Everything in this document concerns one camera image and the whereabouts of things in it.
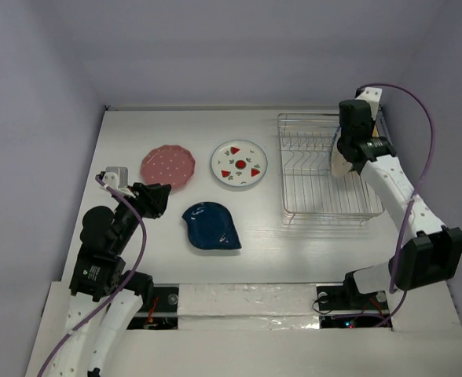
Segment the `pink and cream plate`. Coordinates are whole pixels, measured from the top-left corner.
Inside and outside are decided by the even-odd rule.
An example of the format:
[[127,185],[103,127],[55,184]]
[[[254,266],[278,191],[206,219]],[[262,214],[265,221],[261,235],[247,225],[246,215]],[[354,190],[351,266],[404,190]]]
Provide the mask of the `pink and cream plate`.
[[345,160],[344,156],[338,150],[336,139],[332,146],[332,152],[330,155],[330,165],[332,176],[335,178],[341,178],[344,175],[351,172],[353,165]]

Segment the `pink polka dot plate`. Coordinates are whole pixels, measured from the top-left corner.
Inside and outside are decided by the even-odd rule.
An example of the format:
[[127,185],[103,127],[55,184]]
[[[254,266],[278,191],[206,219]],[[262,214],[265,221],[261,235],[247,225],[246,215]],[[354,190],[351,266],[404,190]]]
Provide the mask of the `pink polka dot plate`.
[[146,185],[170,185],[172,191],[178,191],[187,185],[195,169],[196,161],[188,149],[162,145],[143,158],[140,175]]

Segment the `dark blue leaf plate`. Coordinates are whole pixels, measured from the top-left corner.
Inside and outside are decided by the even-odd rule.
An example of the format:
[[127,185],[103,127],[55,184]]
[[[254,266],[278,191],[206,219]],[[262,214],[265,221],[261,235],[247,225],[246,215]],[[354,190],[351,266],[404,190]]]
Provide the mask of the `dark blue leaf plate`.
[[242,248],[233,217],[216,202],[200,202],[181,216],[188,229],[189,242],[201,250],[239,250]]

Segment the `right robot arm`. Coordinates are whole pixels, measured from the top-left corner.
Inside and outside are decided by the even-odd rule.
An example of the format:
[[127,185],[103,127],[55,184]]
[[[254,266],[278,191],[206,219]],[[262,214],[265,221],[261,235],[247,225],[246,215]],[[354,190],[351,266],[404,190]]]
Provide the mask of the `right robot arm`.
[[388,262],[345,275],[341,298],[358,308],[370,294],[411,291],[454,277],[462,254],[462,230],[450,228],[418,195],[392,144],[373,131],[378,101],[360,96],[339,103],[339,129],[331,154],[336,178],[357,173],[383,204],[398,230]]

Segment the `white watermelon plate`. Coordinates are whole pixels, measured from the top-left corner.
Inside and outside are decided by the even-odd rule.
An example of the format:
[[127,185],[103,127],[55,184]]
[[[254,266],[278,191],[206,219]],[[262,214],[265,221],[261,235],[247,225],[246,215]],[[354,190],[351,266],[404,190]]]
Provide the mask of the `white watermelon plate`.
[[248,188],[262,180],[268,168],[268,159],[256,143],[233,140],[214,150],[210,166],[212,173],[222,184]]

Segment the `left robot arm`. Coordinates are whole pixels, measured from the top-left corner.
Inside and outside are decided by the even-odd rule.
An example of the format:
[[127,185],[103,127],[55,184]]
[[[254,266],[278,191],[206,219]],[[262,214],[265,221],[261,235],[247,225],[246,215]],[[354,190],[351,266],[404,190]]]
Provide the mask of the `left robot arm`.
[[126,270],[122,253],[136,230],[147,246],[144,220],[167,209],[170,185],[128,185],[123,191],[96,177],[117,201],[115,210],[99,206],[82,220],[81,247],[69,284],[65,334],[45,364],[51,376],[103,376],[119,340],[139,310],[156,307],[153,279],[135,267]]

